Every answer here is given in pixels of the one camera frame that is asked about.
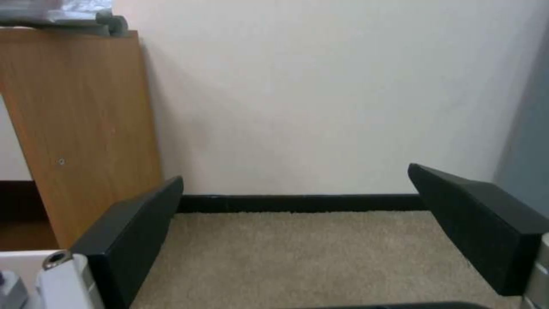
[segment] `wooden board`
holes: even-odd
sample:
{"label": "wooden board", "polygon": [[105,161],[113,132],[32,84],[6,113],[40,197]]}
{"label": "wooden board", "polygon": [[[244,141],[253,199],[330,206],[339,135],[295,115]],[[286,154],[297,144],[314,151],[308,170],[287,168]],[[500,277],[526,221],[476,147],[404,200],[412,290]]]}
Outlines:
{"label": "wooden board", "polygon": [[161,183],[136,32],[0,30],[0,93],[61,247]]}
{"label": "wooden board", "polygon": [[58,248],[48,220],[0,223],[0,251]]}

